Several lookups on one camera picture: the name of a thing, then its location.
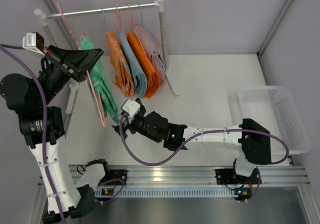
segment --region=orange cloth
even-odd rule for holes
[[[107,31],[106,38],[109,44],[110,62],[117,72],[114,83],[122,89],[125,96],[132,97],[135,94],[135,84],[118,39],[113,31]]]
[[[134,36],[133,33],[129,32],[126,38],[148,80],[144,97],[151,98],[161,85],[159,74],[149,57],[146,55],[137,37]]]

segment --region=garment rack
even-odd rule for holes
[[[179,95],[179,90],[177,88],[177,84],[175,82],[175,77],[172,73],[171,66],[168,62],[168,52],[167,52],[167,40],[166,40],[166,29],[165,29],[165,16],[164,16],[164,0],[155,0],[154,3],[150,4],[141,4],[141,5],[131,5],[131,6],[122,6],[122,7],[112,7],[112,8],[106,8],[103,9],[103,12],[105,13],[111,13],[111,12],[116,12],[117,9],[120,11],[127,11],[127,10],[138,10],[139,8],[142,9],[148,9],[148,8],[158,8],[159,11],[159,21],[160,21],[160,34],[161,34],[161,46],[162,46],[162,52],[163,52],[163,59],[165,62],[166,66],[166,78],[168,79],[168,82],[171,86],[172,92],[174,95]],[[63,15],[68,18],[68,17],[75,17],[75,16],[84,16],[84,15],[93,15],[93,14],[101,14],[102,9],[98,10],[87,10],[87,11],[78,11],[78,12],[70,12],[70,13],[64,13]],[[46,33],[50,43],[54,46],[57,46],[57,43],[48,27],[47,20],[54,20],[61,18],[62,15],[59,13],[56,14],[50,14],[46,15],[43,13],[40,9],[34,10],[34,15],[38,17],[40,24]]]

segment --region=white basket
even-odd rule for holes
[[[238,92],[242,118],[250,118],[288,145],[290,154],[307,153],[311,143],[293,98],[285,87],[261,86]],[[285,149],[271,139],[272,154]]]

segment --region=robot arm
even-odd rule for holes
[[[176,151],[186,140],[184,150],[201,147],[221,147],[234,149],[239,152],[238,158],[233,165],[237,176],[249,177],[258,165],[271,164],[270,138],[256,133],[232,132],[234,129],[253,130],[268,133],[265,128],[251,119],[244,119],[239,126],[223,128],[196,128],[186,125],[177,125],[168,122],[155,112],[145,115],[145,107],[140,99],[127,100],[122,106],[123,113],[127,118],[122,129],[136,132],[147,138],[160,143],[163,141],[164,148]],[[120,127],[115,126],[119,134]]]
[[[84,81],[87,71],[92,70],[103,54],[101,49],[72,51],[55,46],[45,47],[44,39],[38,33],[27,33],[22,46],[43,57],[42,70],[37,79],[43,88],[47,104],[70,78],[78,82]],[[44,223],[60,221],[60,210],[65,217],[71,218],[81,217],[92,211],[95,189],[102,179],[109,178],[110,171],[106,161],[89,162],[84,175],[75,185],[66,158],[61,109],[47,107],[48,121],[43,123],[44,108],[35,81],[20,74],[9,74],[0,81],[0,95],[5,99],[7,107],[18,115],[21,134],[41,170],[48,196],[48,212],[43,217]],[[44,124],[47,125],[45,156],[42,149]]]

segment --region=white table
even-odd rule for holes
[[[102,57],[111,81],[115,70],[108,56]],[[150,99],[143,99],[147,114],[156,111],[170,123],[193,127],[225,127],[241,124],[237,92],[241,88],[265,85],[256,55],[169,55],[180,96],[173,96],[165,83]],[[119,106],[126,97],[112,84]],[[66,139],[69,164],[86,164],[104,158],[110,165],[139,165],[126,152],[108,117],[104,130],[97,115],[87,83],[79,88]],[[172,152],[144,136],[128,133],[133,153],[147,162],[158,162]],[[224,148],[182,150],[165,165],[232,165],[236,152]],[[272,156],[273,161],[281,156]]]

